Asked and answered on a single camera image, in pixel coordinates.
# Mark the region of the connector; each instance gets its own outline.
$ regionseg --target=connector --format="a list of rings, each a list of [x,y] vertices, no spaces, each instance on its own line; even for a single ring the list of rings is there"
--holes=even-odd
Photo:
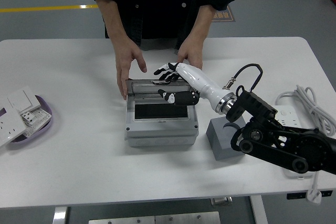
[[[28,123],[30,126],[34,126],[38,123],[39,119],[30,112],[23,113],[21,115],[23,120]]]

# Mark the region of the person's arm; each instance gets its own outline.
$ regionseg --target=person's arm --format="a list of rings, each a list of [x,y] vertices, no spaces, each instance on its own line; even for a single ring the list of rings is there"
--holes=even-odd
[[[102,13],[107,33],[114,47],[117,84],[124,100],[127,96],[126,80],[129,79],[131,63],[137,60],[142,72],[147,72],[140,48],[127,36],[121,22],[118,5],[112,0],[96,0]]]
[[[215,13],[216,10],[211,5],[204,5],[199,8],[195,24],[177,54],[178,62],[187,59],[190,65],[202,69],[203,42],[209,33]]]

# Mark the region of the white table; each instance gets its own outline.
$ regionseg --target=white table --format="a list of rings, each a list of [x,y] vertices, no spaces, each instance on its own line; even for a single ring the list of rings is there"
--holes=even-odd
[[[296,84],[312,87],[318,103],[336,116],[336,93],[307,42],[298,37],[209,38],[204,72],[225,85],[242,66],[259,63],[254,90],[274,105]],[[174,62],[173,50],[144,51],[148,72],[133,63],[130,78],[151,79]],[[206,100],[196,106],[199,136],[192,146],[129,147],[124,139],[125,101],[115,81],[113,47],[106,39],[0,42],[0,91],[30,86],[53,110],[51,128],[23,145],[0,149],[0,208],[71,206],[107,202],[213,198],[304,191],[312,179],[289,179],[281,167],[245,155],[215,161],[205,135],[219,117]],[[250,87],[257,71],[244,71]],[[283,99],[283,104],[293,104]],[[302,127],[313,127],[298,108]],[[320,173],[319,189],[336,188],[336,175]]]

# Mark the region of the gray block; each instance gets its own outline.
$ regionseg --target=gray block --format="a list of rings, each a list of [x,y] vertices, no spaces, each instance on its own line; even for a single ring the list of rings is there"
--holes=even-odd
[[[231,139],[245,124],[242,117],[234,123],[230,123],[224,116],[210,120],[206,135],[216,160],[244,155],[231,148]]]

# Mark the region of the wall switch panel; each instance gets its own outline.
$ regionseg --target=wall switch panel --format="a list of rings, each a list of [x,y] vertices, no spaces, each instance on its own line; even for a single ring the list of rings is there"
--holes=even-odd
[[[11,93],[6,98],[3,98],[2,103],[5,108],[8,105],[15,108],[19,114],[26,113],[41,106],[36,96],[28,86]]]

